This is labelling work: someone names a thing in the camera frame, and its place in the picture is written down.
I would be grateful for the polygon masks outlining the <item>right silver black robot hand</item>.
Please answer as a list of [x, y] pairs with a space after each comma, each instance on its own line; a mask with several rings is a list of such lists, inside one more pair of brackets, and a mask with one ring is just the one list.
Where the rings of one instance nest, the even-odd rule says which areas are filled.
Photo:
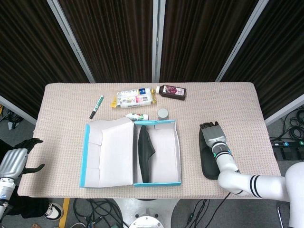
[[226, 143], [227, 138], [217, 121], [207, 122], [200, 125], [203, 138], [208, 147], [213, 147], [217, 143]]

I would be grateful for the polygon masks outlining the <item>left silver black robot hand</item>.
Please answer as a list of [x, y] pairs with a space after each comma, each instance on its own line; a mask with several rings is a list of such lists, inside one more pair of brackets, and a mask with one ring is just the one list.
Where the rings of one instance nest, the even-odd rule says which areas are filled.
[[0, 163], [0, 177], [16, 180], [22, 174], [36, 173], [42, 170], [45, 164], [36, 168], [26, 168], [29, 153], [39, 143], [43, 143], [43, 141], [39, 138], [31, 138], [8, 150]]

